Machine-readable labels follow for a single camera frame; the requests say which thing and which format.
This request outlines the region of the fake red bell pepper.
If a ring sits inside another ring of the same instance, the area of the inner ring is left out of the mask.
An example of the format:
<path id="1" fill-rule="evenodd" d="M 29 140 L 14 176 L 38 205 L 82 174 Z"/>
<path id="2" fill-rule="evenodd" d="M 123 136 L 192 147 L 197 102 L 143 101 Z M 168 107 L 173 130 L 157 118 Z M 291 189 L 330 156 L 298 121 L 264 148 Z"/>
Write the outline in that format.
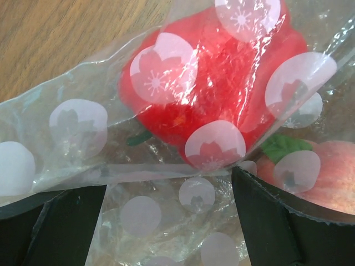
<path id="1" fill-rule="evenodd" d="M 121 101 L 144 132 L 199 170 L 243 158 L 276 121 L 264 96 L 273 72 L 307 51 L 285 1 L 212 1 L 146 37 L 122 68 Z"/>

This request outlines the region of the clear zip top bag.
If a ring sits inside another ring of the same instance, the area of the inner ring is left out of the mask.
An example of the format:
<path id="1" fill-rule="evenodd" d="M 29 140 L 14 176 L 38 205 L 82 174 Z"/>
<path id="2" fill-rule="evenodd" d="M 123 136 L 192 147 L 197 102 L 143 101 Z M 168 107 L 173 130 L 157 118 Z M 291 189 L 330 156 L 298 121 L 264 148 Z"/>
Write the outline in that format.
<path id="1" fill-rule="evenodd" d="M 276 121 L 240 160 L 199 170 L 157 137 L 128 145 L 145 129 L 121 101 L 118 81 L 146 37 L 211 2 L 173 1 L 160 25 L 2 102 L 2 207 L 105 186 L 84 265 L 252 265 L 232 169 L 258 177 L 261 145 L 273 135 L 354 143 L 354 2 L 285 1 L 307 51 L 267 83 L 264 100 Z"/>

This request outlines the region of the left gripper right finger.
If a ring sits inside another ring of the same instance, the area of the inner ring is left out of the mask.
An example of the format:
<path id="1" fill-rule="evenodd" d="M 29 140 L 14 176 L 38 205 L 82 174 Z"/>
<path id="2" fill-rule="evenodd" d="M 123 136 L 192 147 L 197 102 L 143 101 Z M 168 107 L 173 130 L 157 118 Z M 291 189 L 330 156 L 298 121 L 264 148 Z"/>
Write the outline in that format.
<path id="1" fill-rule="evenodd" d="M 232 189 L 253 266 L 354 266 L 354 216 L 234 167 Z"/>

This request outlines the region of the fake peach pink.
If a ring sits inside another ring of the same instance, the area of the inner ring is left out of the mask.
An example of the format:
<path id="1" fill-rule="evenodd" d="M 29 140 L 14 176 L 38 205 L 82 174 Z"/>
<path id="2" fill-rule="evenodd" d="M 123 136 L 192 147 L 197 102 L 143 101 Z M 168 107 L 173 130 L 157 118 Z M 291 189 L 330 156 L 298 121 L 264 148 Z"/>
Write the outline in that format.
<path id="1" fill-rule="evenodd" d="M 354 143 L 273 135 L 261 149 L 258 177 L 319 206 L 354 214 Z"/>

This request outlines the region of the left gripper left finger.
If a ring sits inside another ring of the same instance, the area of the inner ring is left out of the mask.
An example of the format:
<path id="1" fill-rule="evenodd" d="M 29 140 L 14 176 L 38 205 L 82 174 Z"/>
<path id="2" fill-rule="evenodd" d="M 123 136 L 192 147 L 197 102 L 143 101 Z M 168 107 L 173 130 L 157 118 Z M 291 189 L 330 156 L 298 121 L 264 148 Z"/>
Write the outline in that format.
<path id="1" fill-rule="evenodd" d="M 44 192 L 1 207 L 1 265 L 84 265 L 105 191 Z"/>

